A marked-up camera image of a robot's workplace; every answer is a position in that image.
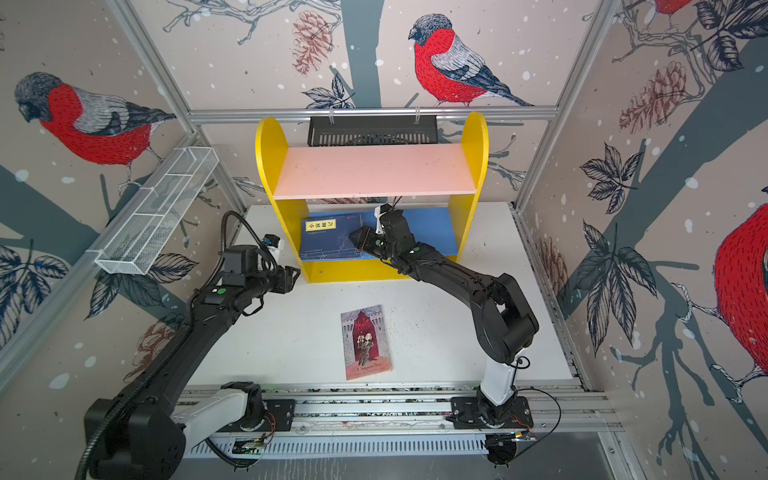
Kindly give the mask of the blue book yellow label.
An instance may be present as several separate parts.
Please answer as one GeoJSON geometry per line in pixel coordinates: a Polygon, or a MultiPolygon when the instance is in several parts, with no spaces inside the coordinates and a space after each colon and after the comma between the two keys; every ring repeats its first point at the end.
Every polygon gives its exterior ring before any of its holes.
{"type": "Polygon", "coordinates": [[[350,235],[364,226],[359,213],[310,217],[301,223],[299,258],[305,262],[362,257],[350,235]]]}

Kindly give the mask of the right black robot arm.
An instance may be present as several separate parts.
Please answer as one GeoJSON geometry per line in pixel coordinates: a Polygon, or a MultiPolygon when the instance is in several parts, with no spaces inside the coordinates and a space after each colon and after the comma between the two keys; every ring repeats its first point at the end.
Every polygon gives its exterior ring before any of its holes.
{"type": "Polygon", "coordinates": [[[471,270],[415,239],[404,212],[390,204],[377,214],[377,226],[349,235],[360,251],[398,273],[430,284],[467,306],[477,341],[486,354],[477,395],[482,421],[500,428],[513,419],[519,405],[516,374],[521,353],[533,343],[540,325],[518,281],[509,274],[492,276],[471,270]]]}

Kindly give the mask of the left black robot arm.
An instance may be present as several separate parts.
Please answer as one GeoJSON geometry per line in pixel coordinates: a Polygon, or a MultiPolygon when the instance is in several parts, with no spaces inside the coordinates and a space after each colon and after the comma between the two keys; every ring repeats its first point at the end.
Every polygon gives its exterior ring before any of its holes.
{"type": "Polygon", "coordinates": [[[269,293],[293,290],[299,269],[278,264],[282,241],[255,235],[251,245],[221,245],[218,263],[195,291],[183,323],[159,356],[113,399],[98,399],[84,416],[86,447],[78,479],[169,479],[185,454],[229,424],[261,427],[271,438],[277,421],[250,381],[223,384],[218,392],[183,412],[176,405],[184,388],[216,342],[251,304],[269,293]]]}

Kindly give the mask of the yellow pink blue bookshelf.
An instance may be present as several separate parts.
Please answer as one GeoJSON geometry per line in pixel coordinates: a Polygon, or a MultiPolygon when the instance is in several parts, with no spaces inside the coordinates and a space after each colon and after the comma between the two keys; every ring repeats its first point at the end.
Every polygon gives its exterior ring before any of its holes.
{"type": "MultiPolygon", "coordinates": [[[[292,148],[278,121],[266,118],[257,127],[255,158],[293,253],[300,250],[301,223],[309,218],[310,199],[446,196],[449,218],[443,224],[450,228],[457,252],[443,255],[458,263],[488,169],[489,132],[485,117],[473,112],[458,144],[292,148]]],[[[366,256],[298,264],[309,283],[409,277],[366,256]]]]}

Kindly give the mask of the black plastic tray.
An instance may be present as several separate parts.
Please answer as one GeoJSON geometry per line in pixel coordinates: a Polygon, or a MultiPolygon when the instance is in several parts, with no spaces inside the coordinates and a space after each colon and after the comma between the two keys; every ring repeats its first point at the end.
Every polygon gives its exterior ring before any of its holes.
{"type": "Polygon", "coordinates": [[[437,144],[435,116],[315,117],[310,120],[309,147],[437,144]]]}

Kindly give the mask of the red Hamlet book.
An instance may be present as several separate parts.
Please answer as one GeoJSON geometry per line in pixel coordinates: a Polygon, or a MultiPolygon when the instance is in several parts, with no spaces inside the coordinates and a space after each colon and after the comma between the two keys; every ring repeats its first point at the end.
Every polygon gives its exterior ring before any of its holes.
{"type": "Polygon", "coordinates": [[[392,370],[381,305],[342,313],[341,327],[347,381],[392,370]]]}

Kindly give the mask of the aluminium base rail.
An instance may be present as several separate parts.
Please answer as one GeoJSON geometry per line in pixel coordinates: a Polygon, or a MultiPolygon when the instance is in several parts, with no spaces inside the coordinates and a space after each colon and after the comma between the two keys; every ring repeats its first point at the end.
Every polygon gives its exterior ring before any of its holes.
{"type": "MultiPolygon", "coordinates": [[[[607,395],[587,392],[573,381],[535,382],[522,387],[534,434],[548,431],[621,432],[607,395]]],[[[293,400],[295,435],[438,434],[453,429],[451,400],[476,396],[470,382],[352,383],[264,387],[266,400],[293,400]]]]}

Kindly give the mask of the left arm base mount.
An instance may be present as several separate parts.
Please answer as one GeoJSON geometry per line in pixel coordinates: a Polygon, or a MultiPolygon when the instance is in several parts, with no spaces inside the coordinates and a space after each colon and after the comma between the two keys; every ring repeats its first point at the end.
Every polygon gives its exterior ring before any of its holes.
{"type": "Polygon", "coordinates": [[[259,384],[246,381],[228,382],[221,390],[236,390],[246,394],[245,409],[236,414],[218,433],[235,432],[288,432],[295,414],[294,399],[266,399],[259,384]]]}

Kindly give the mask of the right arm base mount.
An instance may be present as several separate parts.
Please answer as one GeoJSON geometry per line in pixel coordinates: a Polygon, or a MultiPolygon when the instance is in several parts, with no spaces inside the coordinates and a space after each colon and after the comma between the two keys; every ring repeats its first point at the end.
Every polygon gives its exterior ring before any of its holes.
{"type": "Polygon", "coordinates": [[[446,420],[455,429],[523,429],[533,428],[528,400],[520,395],[497,406],[483,395],[453,397],[446,420]]]}

